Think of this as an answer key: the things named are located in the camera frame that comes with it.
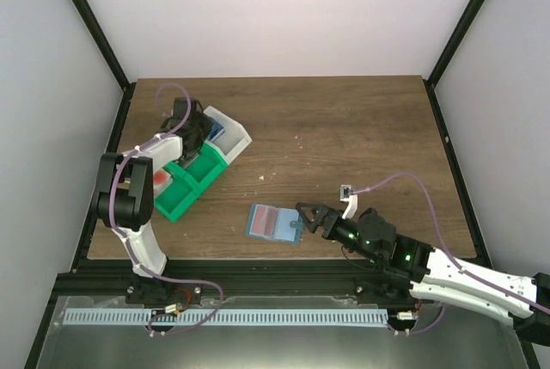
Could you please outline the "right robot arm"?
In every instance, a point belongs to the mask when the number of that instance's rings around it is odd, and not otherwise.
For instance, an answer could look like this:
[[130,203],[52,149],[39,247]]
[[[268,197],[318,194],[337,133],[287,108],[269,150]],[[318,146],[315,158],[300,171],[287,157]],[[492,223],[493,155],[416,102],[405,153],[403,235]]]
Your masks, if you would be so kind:
[[548,346],[547,274],[507,274],[460,260],[399,234],[373,208],[357,220],[326,205],[298,203],[296,210],[310,232],[321,230],[324,239],[362,256],[412,298],[475,311],[511,326],[525,341]]

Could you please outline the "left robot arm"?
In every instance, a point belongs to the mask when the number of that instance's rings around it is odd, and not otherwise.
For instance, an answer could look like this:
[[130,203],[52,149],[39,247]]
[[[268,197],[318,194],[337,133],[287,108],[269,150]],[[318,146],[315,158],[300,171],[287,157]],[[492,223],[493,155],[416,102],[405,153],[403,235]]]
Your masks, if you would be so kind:
[[124,153],[102,155],[92,197],[95,216],[119,238],[135,274],[162,275],[167,256],[152,230],[155,175],[172,162],[195,157],[212,129],[199,100],[178,97],[161,131]]

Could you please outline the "blue leather card holder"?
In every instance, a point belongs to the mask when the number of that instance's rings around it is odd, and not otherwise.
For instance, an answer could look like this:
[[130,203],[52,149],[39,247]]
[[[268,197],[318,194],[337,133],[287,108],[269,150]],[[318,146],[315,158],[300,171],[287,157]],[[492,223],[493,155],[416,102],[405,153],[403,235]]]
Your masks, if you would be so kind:
[[264,204],[252,204],[247,227],[245,230],[245,235],[247,237],[255,237],[269,242],[278,242],[278,243],[293,243],[298,244],[301,241],[302,233],[304,230],[304,224],[301,222],[297,210],[283,207],[276,207],[278,209],[278,215],[276,223],[273,230],[273,235],[271,237],[257,237],[249,233],[249,228],[251,225],[251,220],[253,216],[254,206],[255,205],[264,205]]

